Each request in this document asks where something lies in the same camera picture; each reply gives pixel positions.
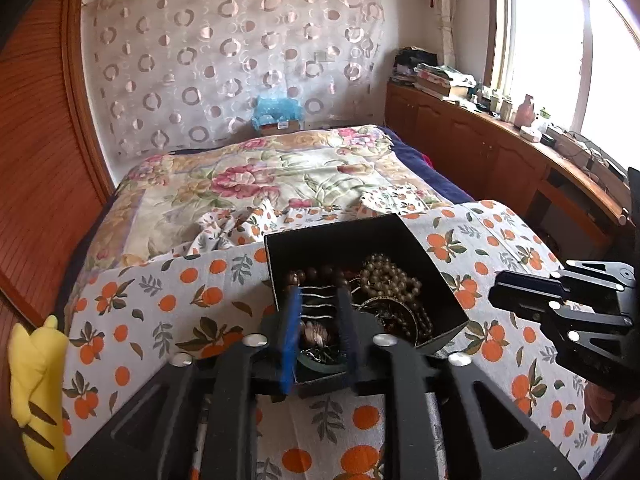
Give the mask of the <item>silver wavy hair fork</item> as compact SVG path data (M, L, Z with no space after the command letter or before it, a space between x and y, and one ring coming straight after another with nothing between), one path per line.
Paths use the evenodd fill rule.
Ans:
M336 321L337 313L337 287L326 286L295 286L292 292L296 292L300 307L297 309L297 318L303 322L328 322Z

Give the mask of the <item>long wooden sideboard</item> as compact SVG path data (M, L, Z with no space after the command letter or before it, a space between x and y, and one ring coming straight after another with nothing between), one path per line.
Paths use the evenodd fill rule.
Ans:
M476 200L519 214L562 259L630 263L634 225L572 160L509 125L391 82L385 123Z

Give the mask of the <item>pink ceramic vase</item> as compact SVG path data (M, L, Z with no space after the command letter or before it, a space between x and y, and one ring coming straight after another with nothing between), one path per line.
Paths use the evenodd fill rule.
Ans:
M535 116L534 98L530 94L526 94L524 101L516 111L513 125L515 128L530 127L533 125Z

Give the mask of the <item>black jewelry box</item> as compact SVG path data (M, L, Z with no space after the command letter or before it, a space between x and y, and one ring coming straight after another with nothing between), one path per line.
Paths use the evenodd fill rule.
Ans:
M293 286L345 287L357 311L374 315L383 330L424 354L444 348L469 322L422 240L398 214L269 234L265 251L278 309ZM347 365L337 320L318 323L328 331L326 346L309 347L300 334L299 353ZM344 388L345 379L346 370L322 375L297 361L294 390L318 396Z

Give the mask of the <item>dark blue blanket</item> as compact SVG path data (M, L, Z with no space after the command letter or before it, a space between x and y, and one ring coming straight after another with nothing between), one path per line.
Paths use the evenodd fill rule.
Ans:
M392 129L384 126L380 126L380 129L392 140L392 150L397 158L437 193L454 204L474 202L471 195L436 171L426 155L401 140Z

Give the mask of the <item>stack of folded clothes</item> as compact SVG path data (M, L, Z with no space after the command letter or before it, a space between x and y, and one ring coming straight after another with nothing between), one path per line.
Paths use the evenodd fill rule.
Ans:
M447 65L435 65L435 53L417 47L401 48L394 59L390 82L415 88L441 99L466 99L476 87L472 75Z

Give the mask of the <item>yellow plush toy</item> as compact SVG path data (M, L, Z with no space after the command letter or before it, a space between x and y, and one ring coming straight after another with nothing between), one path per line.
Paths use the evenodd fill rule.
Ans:
M54 315L28 332L13 326L8 342L11 416L21 429L29 463L55 479L68 463L63 430L62 382L67 336Z

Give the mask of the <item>small pink bead earring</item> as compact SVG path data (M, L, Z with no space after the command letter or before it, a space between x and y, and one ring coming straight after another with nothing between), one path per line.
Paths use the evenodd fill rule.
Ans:
M300 330L304 336L304 341L309 347L324 348L329 340L328 331L318 322L301 322Z

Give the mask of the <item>pale green jade bangle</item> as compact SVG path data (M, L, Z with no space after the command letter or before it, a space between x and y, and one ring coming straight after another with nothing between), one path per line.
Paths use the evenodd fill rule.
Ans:
M322 375L338 374L347 370L347 365L342 361L329 363L320 362L305 353L299 353L297 361L301 366L306 367L307 370L311 370L312 372Z

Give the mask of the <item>bright window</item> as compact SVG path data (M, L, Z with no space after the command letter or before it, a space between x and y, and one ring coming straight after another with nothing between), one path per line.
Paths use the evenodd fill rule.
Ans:
M639 39L611 0L504 0L503 88L622 169L639 165Z

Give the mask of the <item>circle pattern sheer curtain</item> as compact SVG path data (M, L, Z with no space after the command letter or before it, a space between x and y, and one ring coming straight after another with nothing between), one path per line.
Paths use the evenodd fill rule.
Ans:
M270 101L333 125L372 114L381 0L93 0L94 124L119 162L247 136Z

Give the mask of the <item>small cardboard box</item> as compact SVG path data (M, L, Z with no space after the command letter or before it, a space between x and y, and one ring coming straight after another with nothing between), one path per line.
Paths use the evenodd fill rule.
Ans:
M298 120L282 120L282 122L262 125L258 128L258 132L262 136L276 136L277 134L299 132L302 131L303 128L304 124Z

